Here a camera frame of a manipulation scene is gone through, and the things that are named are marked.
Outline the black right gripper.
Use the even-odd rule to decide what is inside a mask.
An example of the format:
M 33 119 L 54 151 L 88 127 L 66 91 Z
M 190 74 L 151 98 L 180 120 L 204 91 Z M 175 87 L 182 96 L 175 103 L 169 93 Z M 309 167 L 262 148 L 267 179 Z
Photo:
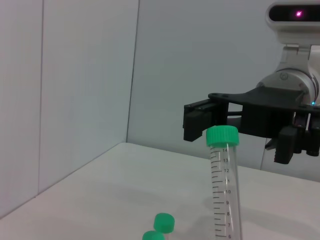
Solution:
M 193 142 L 213 126 L 231 125 L 239 133 L 269 139 L 274 162 L 288 165 L 294 154 L 320 155 L 320 108 L 303 103 L 302 90 L 257 87 L 245 93 L 210 93 L 210 99 L 184 106 L 183 139 Z M 228 119 L 229 104 L 242 107 Z

